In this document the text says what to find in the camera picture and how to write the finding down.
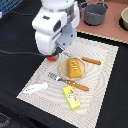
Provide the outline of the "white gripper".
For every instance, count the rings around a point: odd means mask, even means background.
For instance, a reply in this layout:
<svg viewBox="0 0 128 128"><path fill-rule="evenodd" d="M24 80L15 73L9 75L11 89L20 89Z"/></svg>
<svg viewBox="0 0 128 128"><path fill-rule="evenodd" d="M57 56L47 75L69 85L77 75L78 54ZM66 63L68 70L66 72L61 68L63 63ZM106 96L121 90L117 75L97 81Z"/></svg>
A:
<svg viewBox="0 0 128 128"><path fill-rule="evenodd" d="M80 21L79 8L72 14L50 12L41 8L32 21L35 40L40 53L51 55L57 48L66 49L77 37L75 28Z"/></svg>

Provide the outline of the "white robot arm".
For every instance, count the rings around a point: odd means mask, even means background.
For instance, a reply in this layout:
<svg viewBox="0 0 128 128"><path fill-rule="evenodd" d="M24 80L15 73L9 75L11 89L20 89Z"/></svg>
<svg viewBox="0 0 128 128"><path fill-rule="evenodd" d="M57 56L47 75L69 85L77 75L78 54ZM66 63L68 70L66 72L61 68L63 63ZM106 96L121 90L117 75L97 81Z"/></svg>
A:
<svg viewBox="0 0 128 128"><path fill-rule="evenodd" d="M35 40L43 55L56 55L77 37L80 21L76 0L41 0L42 6L32 21Z"/></svg>

